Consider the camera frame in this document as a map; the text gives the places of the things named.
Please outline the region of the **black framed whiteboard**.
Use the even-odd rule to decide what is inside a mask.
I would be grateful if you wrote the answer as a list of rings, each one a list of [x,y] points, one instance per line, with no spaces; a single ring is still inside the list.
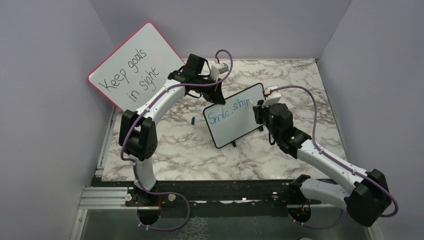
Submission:
[[[264,100],[264,86],[256,83],[227,98],[225,105],[213,104],[203,110],[203,117],[216,148],[228,144],[235,145],[239,138],[259,129],[261,124],[255,121],[252,100],[255,104]]]

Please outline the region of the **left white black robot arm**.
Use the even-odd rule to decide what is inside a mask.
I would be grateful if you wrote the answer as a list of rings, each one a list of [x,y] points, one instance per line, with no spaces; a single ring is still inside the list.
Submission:
[[[147,103],[135,111],[125,110],[121,117],[119,145],[120,157],[132,164],[135,176],[134,185],[140,189],[138,199],[144,205],[152,205],[157,200],[153,188],[157,179],[153,173],[152,156],[158,147],[157,125],[164,115],[189,92],[199,93],[210,103],[223,105],[222,83],[233,68],[214,58],[209,74],[203,75],[204,65],[209,62],[195,54],[190,54],[186,63],[169,73],[164,86]]]

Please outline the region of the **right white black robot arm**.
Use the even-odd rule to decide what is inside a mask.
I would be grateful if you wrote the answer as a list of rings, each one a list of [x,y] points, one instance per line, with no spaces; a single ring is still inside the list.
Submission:
[[[331,204],[364,227],[371,227],[383,216],[393,201],[381,171],[368,171],[326,152],[310,135],[294,126],[293,114],[286,104],[264,107],[263,103],[259,100],[252,109],[255,122],[267,128],[269,143],[335,181],[325,183],[302,174],[290,184],[288,196],[292,202],[300,204],[309,199]]]

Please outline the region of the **pink framed whiteboard with writing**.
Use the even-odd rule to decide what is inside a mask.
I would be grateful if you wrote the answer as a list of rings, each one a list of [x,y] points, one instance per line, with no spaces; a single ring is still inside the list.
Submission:
[[[89,75],[88,81],[122,111],[146,104],[184,65],[151,23],[145,23]]]

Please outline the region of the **black aluminium mounting rail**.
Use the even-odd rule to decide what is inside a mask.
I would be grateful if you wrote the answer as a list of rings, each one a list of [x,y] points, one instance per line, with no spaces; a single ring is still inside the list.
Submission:
[[[325,179],[160,181],[147,193],[128,181],[102,182],[83,189],[82,210],[134,210],[144,221],[159,218],[306,216],[318,204],[331,204],[352,218],[374,214],[371,192],[356,183],[348,193]]]

